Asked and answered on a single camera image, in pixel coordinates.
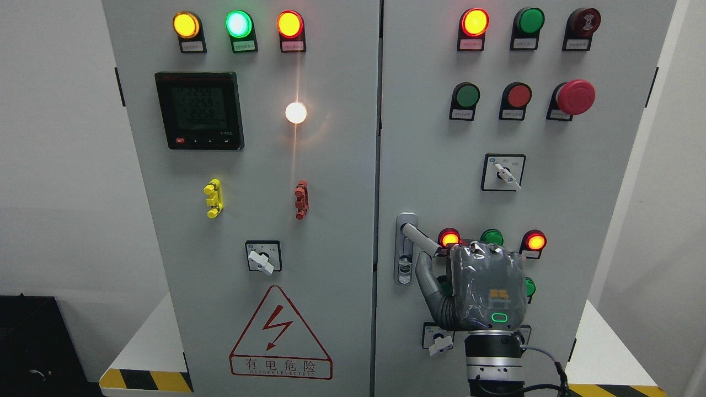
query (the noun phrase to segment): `green push button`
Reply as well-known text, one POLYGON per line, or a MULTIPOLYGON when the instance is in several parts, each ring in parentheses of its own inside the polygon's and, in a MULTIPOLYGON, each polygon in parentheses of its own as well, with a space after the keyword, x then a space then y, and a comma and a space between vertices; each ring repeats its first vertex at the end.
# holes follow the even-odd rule
POLYGON ((532 297, 537 291, 537 286, 534 284, 534 280, 529 277, 525 277, 525 287, 527 287, 527 297, 532 297))
POLYGON ((517 14, 517 28, 526 35, 535 34, 544 26, 544 13, 539 8, 523 8, 517 14))
POLYGON ((481 235, 481 241, 489 244, 503 245, 505 239, 503 238, 503 234, 500 233, 500 230, 488 229, 481 235))
POLYGON ((495 323, 506 323, 508 322, 508 315, 505 313, 493 313, 490 318, 495 323))
POLYGON ((456 102, 463 107, 471 107, 478 103, 481 97, 478 87, 475 85, 464 85, 456 94, 456 102))

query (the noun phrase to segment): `digital power meter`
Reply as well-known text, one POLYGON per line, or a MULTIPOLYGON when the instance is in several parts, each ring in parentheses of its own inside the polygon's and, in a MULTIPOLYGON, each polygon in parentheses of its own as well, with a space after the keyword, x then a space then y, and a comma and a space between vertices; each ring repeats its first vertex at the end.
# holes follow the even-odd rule
POLYGON ((235 72, 159 72, 155 82, 170 149, 245 146, 235 72))

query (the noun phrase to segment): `yellow indicator light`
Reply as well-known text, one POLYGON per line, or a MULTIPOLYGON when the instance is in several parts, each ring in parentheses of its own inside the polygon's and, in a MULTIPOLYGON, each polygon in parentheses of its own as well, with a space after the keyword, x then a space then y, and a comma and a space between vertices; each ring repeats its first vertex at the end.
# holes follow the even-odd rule
POLYGON ((198 18, 193 13, 188 11, 180 11, 174 16, 172 21, 174 31, 182 39, 193 39, 201 31, 201 25, 198 18))
POLYGON ((471 8, 461 18, 461 30, 471 37, 480 36, 488 29, 490 17, 482 8, 471 8))
POLYGON ((304 20, 296 11, 284 11, 277 17, 277 30, 282 36, 293 39, 304 30, 304 20))
POLYGON ((306 106, 301 102, 292 102, 285 109, 285 117, 292 124, 301 124, 306 120, 306 106))
POLYGON ((544 248, 545 245, 546 238, 542 235, 534 235, 527 240, 527 248, 532 249, 534 251, 539 251, 540 249, 544 248))

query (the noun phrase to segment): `illuminated light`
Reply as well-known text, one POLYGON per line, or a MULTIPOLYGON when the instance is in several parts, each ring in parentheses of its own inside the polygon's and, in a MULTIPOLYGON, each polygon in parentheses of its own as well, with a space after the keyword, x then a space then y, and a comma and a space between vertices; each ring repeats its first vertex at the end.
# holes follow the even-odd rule
POLYGON ((293 39, 304 30, 304 20, 296 11, 284 11, 277 17, 277 30, 282 36, 293 39))
POLYGON ((292 124, 301 124, 306 120, 306 106, 301 102, 292 102, 285 109, 285 117, 292 124))
POLYGON ((505 313, 493 313, 490 318, 496 323, 506 323, 508 322, 508 315, 505 313))
POLYGON ((241 39, 253 31, 253 20, 245 11, 231 11, 225 17, 225 28, 231 36, 241 39))
POLYGON ((527 238, 527 248, 532 251, 539 251, 540 249, 543 249, 544 246, 546 246, 546 237, 539 233, 530 235, 527 238))
POLYGON ((174 31, 182 39, 193 39, 201 31, 201 24, 193 13, 180 11, 176 13, 172 20, 174 31))
POLYGON ((439 233, 438 243, 442 247, 450 247, 461 242, 461 234, 453 227, 447 227, 439 233))
POLYGON ((468 36, 477 37, 488 30, 490 17, 482 8, 471 8, 461 17, 461 30, 468 36))

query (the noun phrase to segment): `red indicator light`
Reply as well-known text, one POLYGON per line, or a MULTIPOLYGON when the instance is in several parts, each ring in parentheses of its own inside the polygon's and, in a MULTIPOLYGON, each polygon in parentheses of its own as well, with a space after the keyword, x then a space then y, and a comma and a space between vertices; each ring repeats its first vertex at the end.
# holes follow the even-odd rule
POLYGON ((471 8, 461 17, 461 30, 467 36, 478 37, 488 30, 490 16, 482 8, 471 8))
POLYGON ((447 227, 439 233, 438 243, 444 248, 461 242, 461 234, 453 227, 447 227))
POLYGON ((530 99, 532 99, 532 91, 524 84, 516 85, 508 93, 508 102, 513 107, 524 107, 530 103, 530 99))
POLYGON ((277 30, 287 39, 293 39, 299 36, 304 30, 304 20, 301 15, 293 10, 283 11, 277 17, 277 30))
POLYGON ((546 246, 546 236, 539 230, 530 230, 522 238, 522 249, 530 251, 541 251, 546 246))

